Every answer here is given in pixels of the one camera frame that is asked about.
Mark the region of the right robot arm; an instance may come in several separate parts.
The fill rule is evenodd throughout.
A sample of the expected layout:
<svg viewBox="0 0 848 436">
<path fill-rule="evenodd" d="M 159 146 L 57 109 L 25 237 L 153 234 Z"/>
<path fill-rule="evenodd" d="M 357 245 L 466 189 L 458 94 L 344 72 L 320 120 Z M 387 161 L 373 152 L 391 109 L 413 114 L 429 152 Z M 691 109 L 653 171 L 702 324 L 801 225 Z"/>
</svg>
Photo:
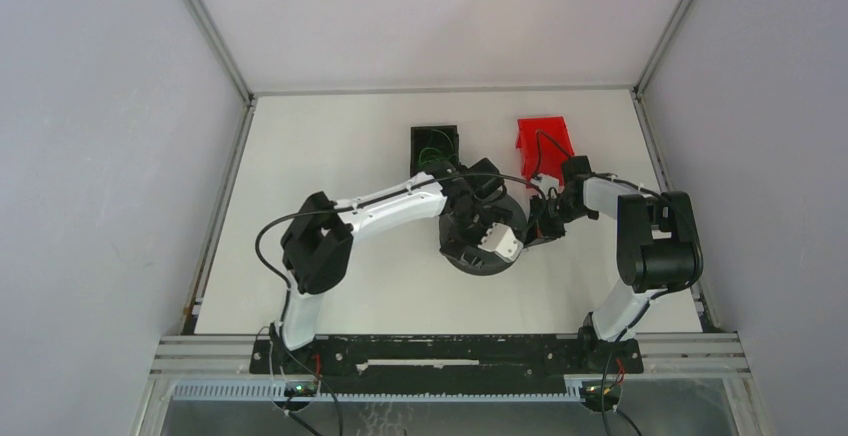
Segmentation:
<svg viewBox="0 0 848 436">
<path fill-rule="evenodd" d="M 563 178 L 532 178 L 541 190 L 531 197 L 525 243 L 563 237 L 567 224 L 605 215 L 616 223 L 619 280 L 587 315 L 593 335 L 579 344 L 578 358 L 592 372 L 605 371 L 618 356 L 615 343 L 632 339 L 661 298 L 688 291 L 704 271 L 704 255 L 691 199 L 682 191 L 658 193 L 612 173 L 592 170 L 585 156 L 561 165 Z"/>
</svg>

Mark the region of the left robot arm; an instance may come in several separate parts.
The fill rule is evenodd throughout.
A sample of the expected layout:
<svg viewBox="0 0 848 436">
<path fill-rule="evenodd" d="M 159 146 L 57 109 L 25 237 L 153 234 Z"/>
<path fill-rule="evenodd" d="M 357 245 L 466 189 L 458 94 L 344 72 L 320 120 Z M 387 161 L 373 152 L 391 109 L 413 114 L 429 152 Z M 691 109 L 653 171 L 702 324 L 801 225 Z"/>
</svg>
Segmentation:
<svg viewBox="0 0 848 436">
<path fill-rule="evenodd" d="M 311 363 L 323 294 L 347 273 L 352 250 L 366 239 L 413 221 L 439 221 L 439 252 L 462 272 L 489 276 L 514 264 L 528 219 L 488 160 L 466 167 L 438 161 L 409 180 L 371 195 L 332 200 L 310 195 L 289 217 L 280 245 L 290 291 L 279 322 L 274 360 L 290 373 Z"/>
</svg>

